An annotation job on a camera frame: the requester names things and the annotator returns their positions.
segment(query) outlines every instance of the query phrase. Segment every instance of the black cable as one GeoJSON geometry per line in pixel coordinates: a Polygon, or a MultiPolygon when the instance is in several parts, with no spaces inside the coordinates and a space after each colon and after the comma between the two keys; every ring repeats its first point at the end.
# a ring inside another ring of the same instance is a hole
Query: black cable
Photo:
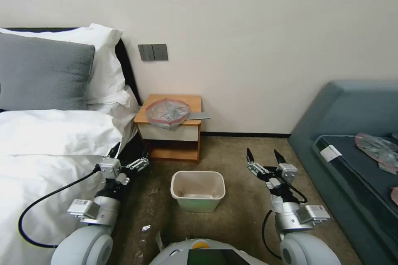
{"type": "Polygon", "coordinates": [[[30,239],[29,236],[26,235],[26,233],[24,232],[23,227],[22,227],[22,221],[24,220],[25,214],[26,214],[34,205],[36,205],[37,203],[43,201],[44,199],[46,199],[46,198],[48,198],[48,197],[50,197],[50,196],[52,196],[52,195],[54,195],[54,194],[56,194],[56,193],[59,193],[60,191],[66,189],[66,188],[69,188],[69,187],[71,187],[71,186],[73,186],[73,185],[75,185],[75,184],[77,184],[77,183],[79,183],[79,182],[81,182],[81,181],[83,181],[83,180],[89,178],[91,175],[95,174],[95,173],[98,172],[99,170],[100,170],[99,167],[95,167],[95,169],[94,169],[90,174],[84,176],[83,178],[80,178],[79,180],[76,180],[75,182],[72,182],[72,183],[68,184],[67,186],[64,186],[64,187],[62,187],[62,188],[60,188],[60,189],[57,189],[57,190],[53,191],[52,193],[49,193],[49,194],[47,194],[47,195],[41,197],[40,199],[34,201],[31,205],[29,205],[29,206],[22,212],[22,214],[21,214],[21,216],[19,217],[19,220],[18,220],[18,231],[19,231],[19,233],[21,234],[21,236],[22,236],[27,242],[29,242],[29,243],[31,243],[31,244],[33,244],[33,245],[35,245],[35,246],[42,247],[42,248],[57,248],[57,247],[58,247],[57,244],[51,245],[51,244],[39,243],[39,242],[34,241],[33,239],[30,239]]]}
{"type": "Polygon", "coordinates": [[[262,222],[262,228],[261,228],[261,237],[262,237],[262,241],[264,243],[265,248],[267,249],[267,251],[273,255],[275,258],[282,260],[282,258],[280,256],[278,256],[276,253],[274,253],[267,245],[267,243],[265,242],[265,224],[267,223],[267,220],[270,216],[270,214],[272,213],[272,210],[269,210],[268,213],[265,215],[264,221],[262,222]]]}
{"type": "Polygon", "coordinates": [[[307,202],[308,202],[307,197],[306,197],[301,191],[299,191],[297,188],[295,188],[295,187],[292,186],[289,182],[287,182],[287,181],[285,180],[285,178],[280,177],[280,179],[281,179],[284,183],[286,183],[292,190],[294,190],[296,193],[298,193],[298,194],[304,199],[304,201],[300,201],[300,203],[307,203],[307,202]]]}

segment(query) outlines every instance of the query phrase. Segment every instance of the nightstand drawer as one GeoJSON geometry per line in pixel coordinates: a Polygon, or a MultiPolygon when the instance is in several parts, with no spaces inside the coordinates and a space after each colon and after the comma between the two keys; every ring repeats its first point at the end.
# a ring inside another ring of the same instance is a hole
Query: nightstand drawer
{"type": "Polygon", "coordinates": [[[141,137],[146,140],[198,141],[199,126],[177,126],[173,130],[165,130],[151,124],[138,124],[141,137]]]}

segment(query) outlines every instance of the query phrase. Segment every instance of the gray pillow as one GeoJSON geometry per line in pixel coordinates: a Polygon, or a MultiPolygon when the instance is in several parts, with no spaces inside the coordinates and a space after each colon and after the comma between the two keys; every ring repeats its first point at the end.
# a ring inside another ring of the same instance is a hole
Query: gray pillow
{"type": "Polygon", "coordinates": [[[87,110],[95,48],[0,33],[0,108],[87,110]]]}

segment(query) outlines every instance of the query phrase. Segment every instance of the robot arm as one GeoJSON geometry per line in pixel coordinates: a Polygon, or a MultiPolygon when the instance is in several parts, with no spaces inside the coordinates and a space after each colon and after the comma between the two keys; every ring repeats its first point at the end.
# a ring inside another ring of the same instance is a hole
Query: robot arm
{"type": "Polygon", "coordinates": [[[264,219],[262,237],[267,250],[276,258],[288,265],[339,265],[340,261],[334,252],[319,238],[303,233],[311,230],[316,224],[327,221],[330,216],[321,205],[303,205],[307,198],[291,183],[297,174],[297,168],[287,164],[284,157],[274,150],[278,167],[263,167],[254,161],[248,148],[246,167],[260,180],[265,182],[271,193],[272,210],[276,212],[275,227],[280,243],[280,256],[272,252],[264,237],[264,227],[269,215],[264,219]],[[293,196],[293,189],[304,200],[299,201],[293,196]]]}
{"type": "Polygon", "coordinates": [[[104,187],[95,194],[94,200],[76,199],[68,213],[87,224],[65,238],[55,250],[51,265],[105,265],[112,251],[110,236],[116,223],[120,201],[130,177],[149,164],[148,152],[122,167],[115,158],[105,157],[99,164],[104,177],[104,187]]]}

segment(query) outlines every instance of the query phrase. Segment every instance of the black baseboard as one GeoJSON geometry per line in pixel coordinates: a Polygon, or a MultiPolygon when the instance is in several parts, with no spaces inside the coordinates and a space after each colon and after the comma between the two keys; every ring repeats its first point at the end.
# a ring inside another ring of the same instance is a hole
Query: black baseboard
{"type": "Polygon", "coordinates": [[[257,133],[257,132],[200,132],[202,136],[209,137],[278,137],[288,138],[290,134],[271,134],[271,133],[257,133]]]}

